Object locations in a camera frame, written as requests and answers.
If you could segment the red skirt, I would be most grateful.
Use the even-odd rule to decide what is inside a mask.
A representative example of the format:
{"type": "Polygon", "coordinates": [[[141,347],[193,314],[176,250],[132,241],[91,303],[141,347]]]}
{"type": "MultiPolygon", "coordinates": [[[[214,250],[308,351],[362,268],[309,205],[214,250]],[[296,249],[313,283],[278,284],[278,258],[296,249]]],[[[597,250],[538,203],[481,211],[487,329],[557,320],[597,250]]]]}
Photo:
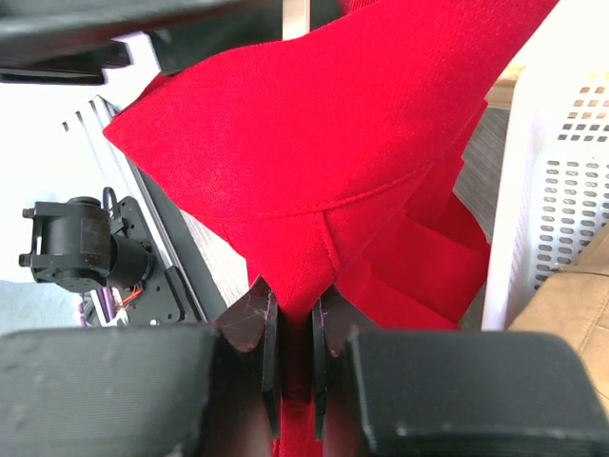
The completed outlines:
{"type": "Polygon", "coordinates": [[[284,320],[277,456],[318,456],[310,311],[454,330],[489,247],[453,188],[487,92],[551,1],[350,1],[300,38],[157,76],[106,138],[246,259],[284,320]]]}

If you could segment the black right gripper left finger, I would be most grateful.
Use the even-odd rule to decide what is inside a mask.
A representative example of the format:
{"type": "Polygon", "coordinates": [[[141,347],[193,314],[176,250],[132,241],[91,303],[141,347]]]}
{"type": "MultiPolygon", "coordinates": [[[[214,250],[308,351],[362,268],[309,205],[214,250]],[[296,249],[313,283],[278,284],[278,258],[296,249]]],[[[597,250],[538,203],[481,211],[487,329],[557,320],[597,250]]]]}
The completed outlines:
{"type": "Polygon", "coordinates": [[[263,279],[210,324],[1,339],[5,456],[268,456],[278,305],[263,279]]]}

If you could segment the tan cloth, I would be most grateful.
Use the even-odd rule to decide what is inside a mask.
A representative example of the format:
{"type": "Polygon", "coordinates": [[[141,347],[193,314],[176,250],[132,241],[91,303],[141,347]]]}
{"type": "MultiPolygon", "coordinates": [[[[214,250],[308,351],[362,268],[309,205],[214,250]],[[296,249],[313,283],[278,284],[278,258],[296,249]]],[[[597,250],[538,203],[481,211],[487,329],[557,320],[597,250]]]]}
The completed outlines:
{"type": "Polygon", "coordinates": [[[608,407],[608,228],[551,275],[509,327],[561,337],[578,354],[608,407]]]}

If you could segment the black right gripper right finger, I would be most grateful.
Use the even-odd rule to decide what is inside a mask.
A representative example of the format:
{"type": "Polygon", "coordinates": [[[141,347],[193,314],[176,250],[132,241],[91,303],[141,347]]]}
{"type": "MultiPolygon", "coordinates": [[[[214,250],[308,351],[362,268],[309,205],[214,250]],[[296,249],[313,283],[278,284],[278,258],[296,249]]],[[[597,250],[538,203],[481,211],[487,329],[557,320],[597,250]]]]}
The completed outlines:
{"type": "Polygon", "coordinates": [[[328,289],[312,310],[326,456],[604,456],[608,420],[561,338],[383,329],[328,289]]]}

